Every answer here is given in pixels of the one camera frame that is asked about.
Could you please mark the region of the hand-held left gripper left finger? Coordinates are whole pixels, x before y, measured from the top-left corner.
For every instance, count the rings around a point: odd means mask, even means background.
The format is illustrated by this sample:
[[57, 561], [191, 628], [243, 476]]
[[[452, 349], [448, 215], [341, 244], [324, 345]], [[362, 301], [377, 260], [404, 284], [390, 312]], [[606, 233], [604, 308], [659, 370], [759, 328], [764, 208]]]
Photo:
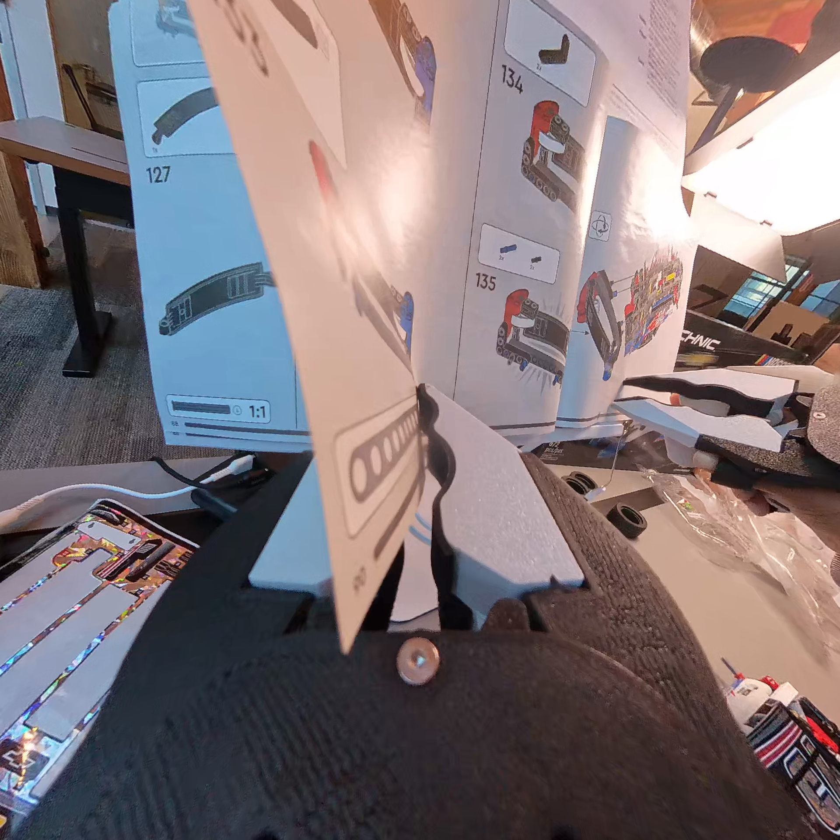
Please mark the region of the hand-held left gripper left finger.
[[248, 574], [256, 589], [331, 595], [331, 572], [318, 469], [313, 460]]

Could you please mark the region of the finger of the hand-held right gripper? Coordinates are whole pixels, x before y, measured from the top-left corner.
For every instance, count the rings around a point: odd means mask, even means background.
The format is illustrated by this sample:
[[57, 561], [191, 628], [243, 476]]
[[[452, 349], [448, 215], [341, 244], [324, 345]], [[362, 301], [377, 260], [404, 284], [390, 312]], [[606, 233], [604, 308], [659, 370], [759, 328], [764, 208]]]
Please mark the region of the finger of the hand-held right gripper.
[[668, 440], [688, 448], [714, 438], [726, 444], [747, 445], [779, 453], [787, 434], [802, 431], [796, 419], [784, 419], [772, 401], [729, 401], [727, 414], [710, 414], [695, 406], [672, 406], [660, 401], [615, 401], [612, 405], [636, 424], [653, 428]]
[[814, 383], [795, 375], [794, 369], [705, 369], [646, 374], [625, 379], [623, 403], [648, 399], [671, 407], [679, 404], [718, 416], [778, 419], [789, 401], [814, 396]]

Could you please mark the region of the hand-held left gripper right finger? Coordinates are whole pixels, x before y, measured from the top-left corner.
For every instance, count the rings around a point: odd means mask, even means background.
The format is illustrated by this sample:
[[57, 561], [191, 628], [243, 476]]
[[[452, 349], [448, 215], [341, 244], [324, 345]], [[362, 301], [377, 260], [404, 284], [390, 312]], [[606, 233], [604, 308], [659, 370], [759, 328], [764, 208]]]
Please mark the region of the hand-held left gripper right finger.
[[498, 601], [585, 574], [520, 450], [431, 385], [417, 388], [432, 501], [431, 564], [442, 629], [472, 630]]

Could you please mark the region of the lego instruction booklet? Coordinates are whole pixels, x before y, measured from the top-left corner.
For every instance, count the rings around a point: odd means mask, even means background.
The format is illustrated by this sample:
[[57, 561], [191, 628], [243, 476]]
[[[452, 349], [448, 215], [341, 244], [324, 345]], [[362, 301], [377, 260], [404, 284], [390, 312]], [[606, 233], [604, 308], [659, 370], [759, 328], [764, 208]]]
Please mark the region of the lego instruction booklet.
[[112, 2], [171, 445], [312, 448], [342, 651], [439, 485], [417, 388], [517, 448], [676, 363], [692, 2]]

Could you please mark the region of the lego race car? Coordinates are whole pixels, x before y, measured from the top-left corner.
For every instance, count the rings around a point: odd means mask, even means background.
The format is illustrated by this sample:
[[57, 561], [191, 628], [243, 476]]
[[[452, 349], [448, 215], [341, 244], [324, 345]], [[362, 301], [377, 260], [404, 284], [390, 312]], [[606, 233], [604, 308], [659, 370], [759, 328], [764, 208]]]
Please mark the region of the lego race car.
[[724, 696], [762, 766], [791, 796], [820, 837], [839, 838], [838, 725], [792, 683], [731, 674]]

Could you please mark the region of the black lego set box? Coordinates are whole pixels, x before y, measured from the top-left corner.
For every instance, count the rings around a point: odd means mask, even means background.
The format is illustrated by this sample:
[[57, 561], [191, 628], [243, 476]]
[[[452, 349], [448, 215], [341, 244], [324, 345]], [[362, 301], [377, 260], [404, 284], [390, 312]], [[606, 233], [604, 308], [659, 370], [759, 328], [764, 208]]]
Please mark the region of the black lego set box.
[[[769, 339], [736, 328], [726, 322], [690, 311], [677, 355], [676, 369], [699, 370], [715, 366], [814, 363], [822, 353], [817, 345], [819, 329], [794, 335], [791, 319], [771, 329]], [[619, 470], [652, 469], [663, 474], [685, 474], [669, 459], [664, 439], [656, 432], [632, 430], [618, 435], [551, 442], [534, 453], [548, 466], [608, 468], [617, 456]]]

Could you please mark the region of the person's right hand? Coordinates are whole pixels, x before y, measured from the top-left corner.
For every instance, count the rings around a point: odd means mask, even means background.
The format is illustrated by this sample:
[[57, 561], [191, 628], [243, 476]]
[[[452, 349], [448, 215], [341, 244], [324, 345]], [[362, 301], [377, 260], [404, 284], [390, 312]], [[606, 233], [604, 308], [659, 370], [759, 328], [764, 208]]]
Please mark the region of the person's right hand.
[[768, 479], [758, 481], [752, 489], [734, 490], [756, 516], [786, 511], [817, 531], [838, 529], [839, 493], [837, 490], [813, 487], [787, 487]]

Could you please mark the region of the clear plastic bag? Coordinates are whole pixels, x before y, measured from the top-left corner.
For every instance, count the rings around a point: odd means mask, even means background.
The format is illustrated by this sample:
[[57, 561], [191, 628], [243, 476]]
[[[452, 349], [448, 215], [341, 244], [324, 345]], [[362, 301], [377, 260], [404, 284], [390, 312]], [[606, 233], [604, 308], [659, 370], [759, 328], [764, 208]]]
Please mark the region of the clear plastic bag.
[[808, 641], [838, 654], [838, 553], [813, 530], [790, 513], [757, 517], [732, 490], [691, 474], [641, 474], [707, 560], [770, 586]]

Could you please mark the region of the holographic sticker sheet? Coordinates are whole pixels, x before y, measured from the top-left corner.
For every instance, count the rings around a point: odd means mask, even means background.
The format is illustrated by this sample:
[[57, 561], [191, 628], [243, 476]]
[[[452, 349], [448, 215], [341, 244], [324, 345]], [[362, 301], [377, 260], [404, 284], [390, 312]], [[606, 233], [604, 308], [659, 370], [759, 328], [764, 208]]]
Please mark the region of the holographic sticker sheet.
[[1, 584], [1, 825], [10, 837], [79, 749], [141, 627], [197, 545], [99, 500]]

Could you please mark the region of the black round stool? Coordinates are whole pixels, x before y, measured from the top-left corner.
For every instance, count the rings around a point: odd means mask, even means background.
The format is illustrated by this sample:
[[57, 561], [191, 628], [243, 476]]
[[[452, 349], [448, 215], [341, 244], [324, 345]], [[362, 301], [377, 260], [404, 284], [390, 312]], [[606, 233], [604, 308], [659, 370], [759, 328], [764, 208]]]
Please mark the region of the black round stool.
[[699, 60], [700, 79], [718, 89], [716, 110], [688, 154], [708, 144], [743, 93], [776, 91], [800, 53], [777, 39], [761, 36], [724, 38]]

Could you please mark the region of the wooden desk with black leg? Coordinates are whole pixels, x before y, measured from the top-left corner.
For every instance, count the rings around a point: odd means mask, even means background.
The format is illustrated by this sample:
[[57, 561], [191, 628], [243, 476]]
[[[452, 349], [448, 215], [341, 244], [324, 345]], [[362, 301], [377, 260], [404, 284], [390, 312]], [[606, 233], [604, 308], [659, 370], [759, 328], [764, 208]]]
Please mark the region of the wooden desk with black leg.
[[96, 308], [88, 271], [84, 216], [133, 226], [130, 172], [124, 142], [49, 117], [1, 124], [2, 151], [26, 162], [51, 165], [78, 337], [65, 362], [65, 377], [95, 376], [112, 326]]

